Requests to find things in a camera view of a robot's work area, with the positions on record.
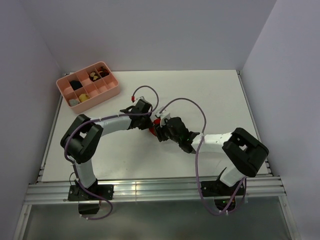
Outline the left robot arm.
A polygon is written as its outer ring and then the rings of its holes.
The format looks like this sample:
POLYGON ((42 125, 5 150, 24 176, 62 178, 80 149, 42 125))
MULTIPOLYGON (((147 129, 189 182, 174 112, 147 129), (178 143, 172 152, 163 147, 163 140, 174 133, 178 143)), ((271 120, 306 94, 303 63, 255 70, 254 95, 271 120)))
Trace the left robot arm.
POLYGON ((74 167, 76 179, 81 185, 79 194, 82 197, 91 200, 98 193, 98 180, 94 174, 92 157, 101 137, 118 131, 150 128, 152 109, 151 103, 141 97, 116 115, 91 119, 80 114, 75 118, 62 137, 60 145, 67 161, 74 167))

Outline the yellow rolled sock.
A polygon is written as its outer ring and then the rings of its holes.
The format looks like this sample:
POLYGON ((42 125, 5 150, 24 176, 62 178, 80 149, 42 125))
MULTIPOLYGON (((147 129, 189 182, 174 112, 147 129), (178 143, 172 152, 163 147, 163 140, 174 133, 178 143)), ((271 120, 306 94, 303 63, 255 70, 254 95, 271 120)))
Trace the yellow rolled sock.
POLYGON ((89 100, 89 99, 90 99, 90 96, 87 95, 86 93, 83 93, 83 94, 81 94, 81 95, 78 96, 78 99, 79 99, 79 101, 80 101, 81 103, 83 103, 83 102, 89 100))

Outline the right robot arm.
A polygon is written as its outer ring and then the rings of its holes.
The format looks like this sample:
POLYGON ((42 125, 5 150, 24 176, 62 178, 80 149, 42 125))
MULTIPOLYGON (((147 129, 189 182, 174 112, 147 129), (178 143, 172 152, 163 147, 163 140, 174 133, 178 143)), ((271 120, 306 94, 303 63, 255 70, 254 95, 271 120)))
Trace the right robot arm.
POLYGON ((222 195, 229 194, 242 178, 254 178, 270 153, 263 143, 241 127, 223 134, 203 134, 188 130, 180 117, 158 117, 150 131, 159 142, 171 140, 187 154, 225 154, 231 165, 222 171, 216 183, 222 195))

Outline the grey rolled sock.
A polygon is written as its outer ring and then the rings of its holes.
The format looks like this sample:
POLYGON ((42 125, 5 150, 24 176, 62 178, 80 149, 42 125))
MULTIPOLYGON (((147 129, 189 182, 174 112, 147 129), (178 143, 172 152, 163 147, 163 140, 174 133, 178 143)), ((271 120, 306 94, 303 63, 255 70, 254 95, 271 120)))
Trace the grey rolled sock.
POLYGON ((77 99, 70 99, 68 103, 71 107, 74 107, 79 104, 79 101, 77 99))

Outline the pink plastic divided organizer box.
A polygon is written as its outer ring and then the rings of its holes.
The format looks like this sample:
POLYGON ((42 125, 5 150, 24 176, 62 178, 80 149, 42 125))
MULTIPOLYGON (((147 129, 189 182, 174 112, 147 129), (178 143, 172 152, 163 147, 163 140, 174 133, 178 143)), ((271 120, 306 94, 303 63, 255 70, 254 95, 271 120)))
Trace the pink plastic divided organizer box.
POLYGON ((56 86, 59 89, 62 97, 66 101, 69 108, 75 114, 80 114, 86 110, 89 110, 90 108, 93 108, 96 105, 101 104, 102 102, 115 97, 121 91, 119 81, 116 79, 112 71, 103 61, 96 62, 81 70, 75 71, 58 79, 56 81, 56 86), (108 76, 100 76, 98 69, 101 66, 106 67, 108 69, 108 76), (100 76, 100 79, 98 79, 95 82, 92 82, 89 77, 89 74, 93 71, 97 72, 100 76), (74 91, 70 85, 70 81, 73 80, 80 81, 82 84, 82 88, 74 91), (78 97, 81 94, 89 95, 90 99, 84 102, 80 102, 78 97), (77 99, 79 104, 71 107, 69 105, 70 99, 77 99))

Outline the black rolled sock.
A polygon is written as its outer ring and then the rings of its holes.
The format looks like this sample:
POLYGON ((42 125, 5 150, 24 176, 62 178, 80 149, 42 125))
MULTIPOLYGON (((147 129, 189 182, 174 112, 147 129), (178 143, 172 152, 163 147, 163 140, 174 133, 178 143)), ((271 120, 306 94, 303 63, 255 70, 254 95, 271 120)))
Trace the black rolled sock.
POLYGON ((74 91, 76 91, 76 90, 78 90, 78 89, 80 89, 80 88, 83 87, 83 85, 81 84, 81 82, 78 81, 78 80, 72 80, 72 81, 69 82, 69 84, 70 84, 70 86, 72 87, 72 89, 73 89, 74 91))

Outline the aluminium front frame rail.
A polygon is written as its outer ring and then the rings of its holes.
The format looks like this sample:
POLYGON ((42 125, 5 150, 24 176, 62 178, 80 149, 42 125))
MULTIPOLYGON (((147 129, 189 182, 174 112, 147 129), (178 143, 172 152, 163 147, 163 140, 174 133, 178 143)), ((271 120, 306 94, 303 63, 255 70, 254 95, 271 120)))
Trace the aluminium front frame rail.
MULTIPOLYGON (((113 203, 199 200, 196 180, 187 178, 156 178, 147 180, 100 181, 113 185, 113 203)), ((68 182, 39 182, 28 186, 25 205, 69 204, 68 182)), ((285 188, 279 176, 257 176, 247 179, 247 197, 282 197, 285 188)))

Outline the red Santa sock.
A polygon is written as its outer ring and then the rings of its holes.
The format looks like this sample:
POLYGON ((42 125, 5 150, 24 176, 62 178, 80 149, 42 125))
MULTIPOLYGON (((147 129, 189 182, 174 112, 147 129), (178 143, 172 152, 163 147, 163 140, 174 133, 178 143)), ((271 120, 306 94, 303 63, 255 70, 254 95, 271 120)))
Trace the red Santa sock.
POLYGON ((152 123, 153 124, 152 127, 149 128, 149 131, 156 137, 159 137, 162 133, 162 127, 160 123, 161 123, 161 119, 156 118, 152 123))

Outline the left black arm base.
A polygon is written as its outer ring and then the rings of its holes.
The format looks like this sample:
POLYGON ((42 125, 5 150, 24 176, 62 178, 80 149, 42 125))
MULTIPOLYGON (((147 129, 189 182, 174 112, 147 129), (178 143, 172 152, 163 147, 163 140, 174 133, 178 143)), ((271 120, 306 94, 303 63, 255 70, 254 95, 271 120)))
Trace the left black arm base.
POLYGON ((78 202, 78 213, 88 220, 101 220, 108 217, 113 211, 110 200, 113 199, 113 184, 94 184, 85 190, 74 184, 69 187, 68 202, 78 202), (105 215, 97 216, 102 202, 109 204, 110 208, 105 215))

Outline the dark red-black rolled sock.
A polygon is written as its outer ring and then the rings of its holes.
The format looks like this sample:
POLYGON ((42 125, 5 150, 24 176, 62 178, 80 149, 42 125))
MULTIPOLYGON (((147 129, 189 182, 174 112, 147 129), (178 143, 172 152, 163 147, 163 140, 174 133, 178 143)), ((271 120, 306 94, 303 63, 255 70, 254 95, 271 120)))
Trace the dark red-black rolled sock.
POLYGON ((108 71, 108 69, 104 66, 101 66, 99 69, 98 69, 98 73, 99 75, 104 78, 106 76, 108 76, 110 74, 110 72, 108 71))

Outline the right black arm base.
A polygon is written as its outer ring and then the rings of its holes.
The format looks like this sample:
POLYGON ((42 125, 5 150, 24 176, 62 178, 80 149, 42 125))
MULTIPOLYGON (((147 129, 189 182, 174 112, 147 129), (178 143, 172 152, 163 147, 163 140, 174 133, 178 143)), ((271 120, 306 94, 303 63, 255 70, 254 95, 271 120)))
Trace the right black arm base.
MULTIPOLYGON (((213 197, 215 207, 222 211, 229 203, 232 195, 236 191, 241 181, 236 182, 234 186, 227 186, 220 180, 201 181, 201 193, 203 197, 213 197)), ((245 201, 247 190, 247 179, 245 178, 237 190, 235 197, 232 199, 231 204, 225 212, 234 212, 245 201)))

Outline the brown and cream rolled sock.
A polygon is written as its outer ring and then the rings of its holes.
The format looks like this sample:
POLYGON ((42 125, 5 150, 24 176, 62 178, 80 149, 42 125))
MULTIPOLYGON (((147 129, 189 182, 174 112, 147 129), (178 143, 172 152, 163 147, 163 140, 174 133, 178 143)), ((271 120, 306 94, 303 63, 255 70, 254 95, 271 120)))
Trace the brown and cream rolled sock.
POLYGON ((89 78, 90 78, 90 80, 91 80, 92 82, 95 82, 95 81, 99 80, 101 77, 100 77, 100 75, 99 75, 97 72, 92 71, 92 72, 89 74, 89 78))

